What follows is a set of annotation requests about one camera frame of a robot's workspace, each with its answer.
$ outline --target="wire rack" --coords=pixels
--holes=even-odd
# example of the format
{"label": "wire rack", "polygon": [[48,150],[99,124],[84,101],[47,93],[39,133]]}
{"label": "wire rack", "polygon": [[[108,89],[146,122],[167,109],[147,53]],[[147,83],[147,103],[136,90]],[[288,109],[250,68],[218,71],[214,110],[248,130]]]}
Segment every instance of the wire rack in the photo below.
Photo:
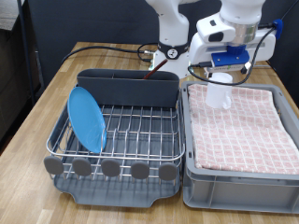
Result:
{"label": "wire rack", "polygon": [[[102,171],[102,161],[113,159],[120,165],[119,181],[130,178],[131,165],[135,161],[143,161],[149,166],[149,176],[145,179],[158,179],[159,167],[165,163],[181,165],[184,148],[179,139],[181,133],[181,106],[177,108],[138,107],[138,106],[100,106],[107,126],[107,144],[100,153],[87,150],[76,138],[69,122],[67,110],[64,109],[59,117],[50,138],[47,149],[51,156],[61,159],[64,167],[64,180],[74,178],[90,178],[94,181],[102,176],[107,181],[114,177],[107,177]],[[84,158],[91,164],[90,176],[80,176],[73,169],[73,159]]]}

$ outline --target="gray plastic bin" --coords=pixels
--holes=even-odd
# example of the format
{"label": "gray plastic bin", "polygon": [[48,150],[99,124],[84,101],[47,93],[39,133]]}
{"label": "gray plastic bin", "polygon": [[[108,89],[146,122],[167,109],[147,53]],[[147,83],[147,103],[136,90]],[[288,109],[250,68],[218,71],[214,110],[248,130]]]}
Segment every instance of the gray plastic bin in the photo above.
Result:
{"label": "gray plastic bin", "polygon": [[[188,86],[182,84],[185,121],[186,161],[183,200],[189,207],[299,214],[299,175],[255,174],[197,169],[194,165]],[[241,87],[273,93],[282,124],[299,146],[299,121],[280,88],[273,85],[244,84]]]}

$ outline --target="gray rubber knob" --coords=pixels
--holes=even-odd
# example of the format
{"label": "gray rubber knob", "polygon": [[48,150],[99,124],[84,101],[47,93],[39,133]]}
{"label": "gray rubber knob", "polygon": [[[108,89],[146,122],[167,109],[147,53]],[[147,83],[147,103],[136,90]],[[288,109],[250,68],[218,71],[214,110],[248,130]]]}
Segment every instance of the gray rubber knob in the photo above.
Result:
{"label": "gray rubber knob", "polygon": [[76,175],[90,175],[92,173],[91,163],[83,158],[73,159],[73,169]]}
{"label": "gray rubber knob", "polygon": [[60,175],[64,172],[64,165],[62,161],[57,157],[46,157],[44,159],[44,164],[49,174]]}
{"label": "gray rubber knob", "polygon": [[117,176],[121,172],[120,164],[113,159],[104,159],[101,162],[102,172],[106,176]]}
{"label": "gray rubber knob", "polygon": [[178,168],[174,163],[163,163],[159,167],[159,177],[162,180],[174,180],[178,175]]}
{"label": "gray rubber knob", "polygon": [[131,166],[131,175],[136,179],[146,179],[150,175],[150,167],[143,161],[136,161]]}

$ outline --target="wooden table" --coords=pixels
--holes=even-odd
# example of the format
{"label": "wooden table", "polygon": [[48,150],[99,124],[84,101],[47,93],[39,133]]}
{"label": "wooden table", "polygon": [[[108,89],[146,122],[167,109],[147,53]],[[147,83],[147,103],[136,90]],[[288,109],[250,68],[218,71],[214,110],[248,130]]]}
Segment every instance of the wooden table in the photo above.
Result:
{"label": "wooden table", "polygon": [[[75,49],[92,45],[103,44],[77,43]],[[136,45],[107,46],[137,49]],[[49,155],[45,145],[77,82],[78,72],[87,68],[148,66],[135,54],[106,49],[82,51],[65,61],[0,158],[0,223],[299,223],[297,215],[192,209],[184,204],[182,192],[158,200],[151,208],[79,205],[53,186],[43,164]],[[233,75],[235,81],[243,78],[238,73]],[[254,69],[248,82],[279,86],[299,116],[298,108],[271,68]]]}

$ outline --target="white plastic cup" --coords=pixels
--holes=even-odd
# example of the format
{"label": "white plastic cup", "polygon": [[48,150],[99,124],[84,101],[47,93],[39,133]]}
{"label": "white plastic cup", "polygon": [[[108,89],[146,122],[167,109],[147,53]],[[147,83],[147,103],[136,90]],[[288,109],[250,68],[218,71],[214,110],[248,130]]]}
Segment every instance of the white plastic cup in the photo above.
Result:
{"label": "white plastic cup", "polygon": [[[233,78],[227,73],[214,73],[209,80],[232,83]],[[232,106],[232,87],[214,83],[207,84],[206,104],[215,109],[229,109]]]}

